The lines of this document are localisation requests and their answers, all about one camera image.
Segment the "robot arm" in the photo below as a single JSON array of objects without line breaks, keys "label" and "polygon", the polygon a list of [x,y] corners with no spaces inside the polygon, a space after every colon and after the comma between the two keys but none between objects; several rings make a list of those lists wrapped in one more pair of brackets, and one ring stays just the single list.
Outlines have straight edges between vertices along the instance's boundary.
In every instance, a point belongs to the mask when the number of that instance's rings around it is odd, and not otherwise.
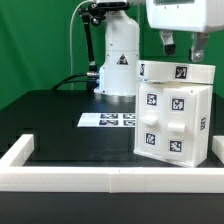
[{"label": "robot arm", "polygon": [[146,0],[146,5],[149,24],[161,30],[166,53],[174,53],[172,30],[193,32],[193,62],[203,60],[209,33],[224,29],[223,0]]}]

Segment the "green wall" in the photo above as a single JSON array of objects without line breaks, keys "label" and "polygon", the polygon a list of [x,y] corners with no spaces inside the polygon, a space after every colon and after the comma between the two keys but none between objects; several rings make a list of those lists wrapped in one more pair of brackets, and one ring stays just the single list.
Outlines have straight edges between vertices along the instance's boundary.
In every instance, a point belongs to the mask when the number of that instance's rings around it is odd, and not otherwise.
[{"label": "green wall", "polygon": [[[0,109],[30,90],[50,89],[70,75],[69,26],[77,0],[0,0]],[[189,63],[191,34],[175,33],[177,54],[163,55],[158,31],[149,28],[140,8],[141,59]],[[134,7],[128,15],[137,18]],[[104,26],[91,27],[97,63],[104,62]],[[88,69],[81,19],[73,29],[74,73]],[[224,97],[224,32],[212,33],[202,64],[217,66],[214,91]]]}]

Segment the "black tabletop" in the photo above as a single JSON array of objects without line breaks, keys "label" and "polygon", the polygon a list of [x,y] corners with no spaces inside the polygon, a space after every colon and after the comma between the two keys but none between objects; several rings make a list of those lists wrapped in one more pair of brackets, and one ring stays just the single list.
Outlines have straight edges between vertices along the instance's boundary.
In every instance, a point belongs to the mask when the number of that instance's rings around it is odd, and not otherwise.
[{"label": "black tabletop", "polygon": [[[223,99],[214,95],[208,159],[224,134]],[[82,113],[130,113],[134,103],[99,101],[83,91],[31,91],[0,111],[0,155],[25,133],[35,150],[25,166],[172,167],[133,154],[134,128],[78,128]],[[222,194],[0,192],[1,223],[221,223]]]}]

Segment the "white frame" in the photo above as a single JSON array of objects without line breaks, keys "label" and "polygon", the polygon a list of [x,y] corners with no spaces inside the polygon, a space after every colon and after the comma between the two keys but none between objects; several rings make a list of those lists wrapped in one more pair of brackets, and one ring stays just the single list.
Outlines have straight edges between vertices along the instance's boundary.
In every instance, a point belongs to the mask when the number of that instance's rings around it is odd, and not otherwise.
[{"label": "white frame", "polygon": [[34,150],[22,135],[0,160],[0,191],[224,193],[222,168],[23,167]]}]

